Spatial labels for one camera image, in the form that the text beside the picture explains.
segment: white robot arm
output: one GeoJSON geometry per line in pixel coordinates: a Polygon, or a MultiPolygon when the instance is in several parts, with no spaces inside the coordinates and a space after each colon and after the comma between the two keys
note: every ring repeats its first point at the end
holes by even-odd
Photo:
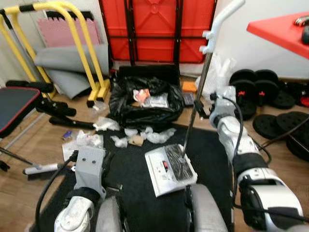
{"type": "Polygon", "coordinates": [[[275,171],[268,167],[245,128],[239,146],[236,147],[241,124],[235,118],[234,104],[224,97],[235,102],[234,87],[225,87],[217,91],[210,121],[217,128],[219,140],[233,165],[235,181],[241,193],[240,208],[243,210],[245,222],[259,231],[286,230],[294,225],[303,224],[302,221],[293,218],[303,216],[299,200],[275,171]]]}

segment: red table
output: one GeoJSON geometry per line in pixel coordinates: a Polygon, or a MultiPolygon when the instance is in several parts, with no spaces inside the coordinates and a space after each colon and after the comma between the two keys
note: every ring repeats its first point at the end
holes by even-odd
{"type": "Polygon", "coordinates": [[[304,15],[309,12],[251,22],[247,31],[309,59],[309,45],[301,41],[304,27],[294,25],[294,21],[304,15]]]}

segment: white handle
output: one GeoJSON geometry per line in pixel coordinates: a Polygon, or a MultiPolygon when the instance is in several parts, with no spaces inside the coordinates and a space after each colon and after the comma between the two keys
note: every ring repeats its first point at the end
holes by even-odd
{"type": "Polygon", "coordinates": [[[235,11],[237,11],[246,0],[234,0],[226,6],[214,19],[211,30],[203,32],[203,37],[208,40],[207,46],[201,46],[199,51],[203,54],[212,53],[216,47],[217,37],[222,23],[229,18],[235,11]]]}

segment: orange box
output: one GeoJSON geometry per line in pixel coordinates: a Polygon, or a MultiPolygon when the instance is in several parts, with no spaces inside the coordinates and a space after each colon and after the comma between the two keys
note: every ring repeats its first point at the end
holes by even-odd
{"type": "Polygon", "coordinates": [[[183,92],[195,93],[197,91],[197,88],[196,88],[195,83],[193,81],[184,81],[182,90],[183,90],[183,92]]]}

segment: gray bracket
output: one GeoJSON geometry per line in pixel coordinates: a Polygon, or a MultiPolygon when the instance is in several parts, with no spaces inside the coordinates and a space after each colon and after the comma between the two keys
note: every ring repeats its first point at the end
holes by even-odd
{"type": "Polygon", "coordinates": [[[76,161],[76,185],[74,189],[87,187],[97,191],[104,200],[106,191],[102,186],[102,164],[105,150],[102,148],[83,146],[79,150],[76,161]]]}

